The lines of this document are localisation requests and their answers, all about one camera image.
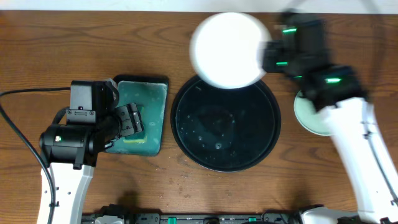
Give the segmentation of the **green yellow sponge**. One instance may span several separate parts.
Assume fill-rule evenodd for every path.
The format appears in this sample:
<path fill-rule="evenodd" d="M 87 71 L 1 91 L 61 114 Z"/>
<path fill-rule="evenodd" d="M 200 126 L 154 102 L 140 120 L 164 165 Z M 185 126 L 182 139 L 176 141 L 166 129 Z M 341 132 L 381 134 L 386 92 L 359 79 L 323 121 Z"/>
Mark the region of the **green yellow sponge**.
<path fill-rule="evenodd" d="M 125 144 L 143 144 L 147 141 L 147 133 L 146 133 L 145 125 L 144 125 L 144 107 L 139 105 L 137 107 L 137 109 L 140 114 L 142 131 L 139 133 L 130 135 L 130 136 L 126 136 L 123 139 L 123 143 L 125 143 Z"/>

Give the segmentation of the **light teal plate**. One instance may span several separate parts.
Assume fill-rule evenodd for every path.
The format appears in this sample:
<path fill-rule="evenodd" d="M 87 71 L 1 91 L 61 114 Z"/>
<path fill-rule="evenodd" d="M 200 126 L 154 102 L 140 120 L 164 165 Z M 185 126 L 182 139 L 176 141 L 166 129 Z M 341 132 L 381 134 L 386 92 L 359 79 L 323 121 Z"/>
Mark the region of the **light teal plate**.
<path fill-rule="evenodd" d="M 312 102 L 303 97 L 301 91 L 294 99 L 294 113 L 297 121 L 309 132 L 319 136 L 329 136 L 328 128 L 323 124 Z"/>

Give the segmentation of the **white plate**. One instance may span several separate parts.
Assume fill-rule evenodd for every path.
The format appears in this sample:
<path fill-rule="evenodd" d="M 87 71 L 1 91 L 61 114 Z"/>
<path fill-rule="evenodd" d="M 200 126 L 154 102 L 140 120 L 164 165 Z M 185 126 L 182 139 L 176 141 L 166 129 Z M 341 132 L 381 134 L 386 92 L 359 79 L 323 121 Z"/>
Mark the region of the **white plate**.
<path fill-rule="evenodd" d="M 221 89 L 242 88 L 259 81 L 268 28 L 245 13 L 214 14 L 201 22 L 190 40 L 190 61 L 207 84 Z"/>

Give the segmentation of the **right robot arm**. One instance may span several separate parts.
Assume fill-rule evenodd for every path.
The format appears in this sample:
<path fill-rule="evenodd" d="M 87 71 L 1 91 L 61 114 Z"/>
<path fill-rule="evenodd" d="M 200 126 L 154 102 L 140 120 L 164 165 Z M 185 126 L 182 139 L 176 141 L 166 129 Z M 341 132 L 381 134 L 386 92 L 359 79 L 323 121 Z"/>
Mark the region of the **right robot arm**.
<path fill-rule="evenodd" d="M 322 40 L 268 40 L 260 53 L 263 70 L 293 80 L 330 132 L 356 197 L 356 218 L 397 223 L 397 169 L 354 70 L 332 63 Z"/>

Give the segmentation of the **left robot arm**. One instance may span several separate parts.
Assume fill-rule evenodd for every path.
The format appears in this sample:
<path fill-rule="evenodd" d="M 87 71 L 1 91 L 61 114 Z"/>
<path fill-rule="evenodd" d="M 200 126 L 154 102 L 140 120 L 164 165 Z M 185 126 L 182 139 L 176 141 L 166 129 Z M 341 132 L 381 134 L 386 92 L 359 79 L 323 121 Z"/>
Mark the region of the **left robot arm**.
<path fill-rule="evenodd" d="M 54 122 L 40 136 L 42 195 L 38 223 L 80 223 L 98 154 L 122 137 L 144 130 L 135 103 L 111 110 L 65 111 L 66 124 Z"/>

